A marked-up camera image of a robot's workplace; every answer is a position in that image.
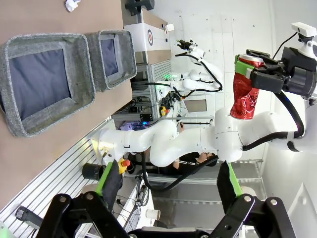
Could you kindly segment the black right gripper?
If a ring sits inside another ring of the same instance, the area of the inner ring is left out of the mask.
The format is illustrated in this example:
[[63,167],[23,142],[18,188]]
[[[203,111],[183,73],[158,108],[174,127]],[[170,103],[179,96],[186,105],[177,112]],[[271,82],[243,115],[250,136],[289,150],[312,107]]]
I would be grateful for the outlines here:
[[[235,91],[249,93],[252,89],[261,89],[280,93],[283,89],[303,97],[310,97],[314,91],[314,59],[307,57],[296,48],[285,47],[282,61],[274,60],[270,54],[246,49],[246,54],[261,58],[264,62],[236,61]],[[285,81],[278,75],[270,75],[259,71],[266,65],[284,67]]]

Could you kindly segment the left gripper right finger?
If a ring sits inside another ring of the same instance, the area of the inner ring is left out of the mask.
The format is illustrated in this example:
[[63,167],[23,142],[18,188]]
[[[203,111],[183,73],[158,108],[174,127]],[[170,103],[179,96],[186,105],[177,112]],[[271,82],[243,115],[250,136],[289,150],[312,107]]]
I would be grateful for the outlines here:
[[243,226],[253,227],[260,238],[296,236],[283,201],[278,197],[262,201],[243,193],[227,162],[220,165],[216,185],[225,215],[210,234],[211,238],[236,238]]

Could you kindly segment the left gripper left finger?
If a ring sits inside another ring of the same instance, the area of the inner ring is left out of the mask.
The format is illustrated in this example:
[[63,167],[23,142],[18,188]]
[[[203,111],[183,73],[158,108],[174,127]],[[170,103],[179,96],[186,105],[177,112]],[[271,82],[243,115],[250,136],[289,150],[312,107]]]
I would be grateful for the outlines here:
[[43,218],[38,238],[74,238],[82,224],[92,223],[102,238],[127,238],[128,233],[112,214],[122,182],[118,162],[108,163],[96,191],[75,198],[57,194]]

